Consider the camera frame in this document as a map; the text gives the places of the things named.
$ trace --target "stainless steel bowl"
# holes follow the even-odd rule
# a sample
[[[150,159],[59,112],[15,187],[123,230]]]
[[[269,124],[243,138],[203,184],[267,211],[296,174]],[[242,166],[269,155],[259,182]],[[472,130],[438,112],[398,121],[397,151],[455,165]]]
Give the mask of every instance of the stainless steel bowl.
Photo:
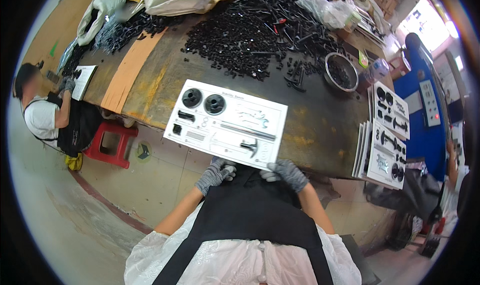
[[[342,67],[342,69],[345,71],[348,79],[350,80],[350,84],[337,84],[333,80],[333,77],[330,74],[330,69],[328,68],[328,64],[330,63],[331,65],[333,61],[337,63],[337,65]],[[359,85],[357,69],[355,69],[355,66],[353,66],[353,64],[343,54],[339,54],[337,52],[331,52],[327,54],[327,56],[325,57],[325,70],[326,72],[323,74],[323,76],[325,77],[327,83],[329,83],[330,85],[337,87],[345,92],[353,92],[357,89]]]

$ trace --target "red plastic stool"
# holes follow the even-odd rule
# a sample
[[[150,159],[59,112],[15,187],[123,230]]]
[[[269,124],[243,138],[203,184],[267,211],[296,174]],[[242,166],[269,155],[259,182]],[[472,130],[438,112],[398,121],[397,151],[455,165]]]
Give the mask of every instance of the red plastic stool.
[[[120,135],[120,142],[117,146],[117,154],[115,156],[110,156],[100,152],[100,147],[102,146],[103,134],[105,132],[113,132]],[[111,122],[102,122],[99,126],[95,137],[93,137],[92,145],[83,151],[84,155],[95,160],[102,162],[114,164],[125,169],[128,169],[130,162],[125,160],[123,156],[125,155],[125,149],[127,149],[128,138],[136,137],[138,135],[138,129],[136,128],[126,128],[119,124]]]

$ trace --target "gray work glove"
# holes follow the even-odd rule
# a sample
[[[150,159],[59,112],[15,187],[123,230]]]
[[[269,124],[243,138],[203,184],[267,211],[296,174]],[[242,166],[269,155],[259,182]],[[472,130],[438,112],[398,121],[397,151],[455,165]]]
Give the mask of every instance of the gray work glove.
[[[58,86],[58,91],[61,92],[62,90],[69,90],[72,93],[75,89],[75,81],[70,77],[64,77]]]
[[[307,177],[290,160],[278,159],[276,163],[268,163],[272,171],[261,170],[261,178],[267,182],[284,180],[295,192],[300,192],[308,184]]]
[[[207,167],[207,170],[205,170],[200,179],[195,183],[195,186],[197,186],[203,196],[206,196],[210,186],[219,186],[223,180],[233,180],[235,172],[237,171],[237,168],[233,166],[235,164],[235,162],[218,158]]]

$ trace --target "workbench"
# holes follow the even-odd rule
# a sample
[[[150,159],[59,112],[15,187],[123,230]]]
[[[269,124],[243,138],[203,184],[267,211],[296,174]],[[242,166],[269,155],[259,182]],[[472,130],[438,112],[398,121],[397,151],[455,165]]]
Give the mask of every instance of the workbench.
[[[188,15],[176,29],[167,29],[138,73],[123,105],[121,114],[139,123],[164,129],[178,94],[187,79],[236,90],[288,105],[279,157],[291,159],[305,171],[330,177],[351,178],[355,159],[359,123],[368,120],[368,101],[356,92],[346,94],[330,87],[323,75],[305,76],[301,93],[286,86],[287,67],[278,71],[271,59],[271,76],[260,82],[249,76],[225,76],[225,69],[210,67],[211,62],[199,54],[182,53],[187,32],[201,19]],[[130,46],[106,55],[100,50],[87,52],[81,65],[98,65],[84,100],[100,105],[107,88]],[[384,53],[362,34],[353,32],[346,40],[357,49],[368,49],[384,58]],[[303,54],[288,53],[286,59],[300,60]],[[388,75],[383,82],[393,89]]]

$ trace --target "water bottle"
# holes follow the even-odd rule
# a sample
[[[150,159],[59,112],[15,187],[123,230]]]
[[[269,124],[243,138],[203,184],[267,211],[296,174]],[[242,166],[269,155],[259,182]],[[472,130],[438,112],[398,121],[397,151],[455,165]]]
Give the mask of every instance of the water bottle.
[[[360,93],[367,92],[367,88],[386,76],[389,70],[386,60],[381,58],[376,59],[358,76],[357,90]]]

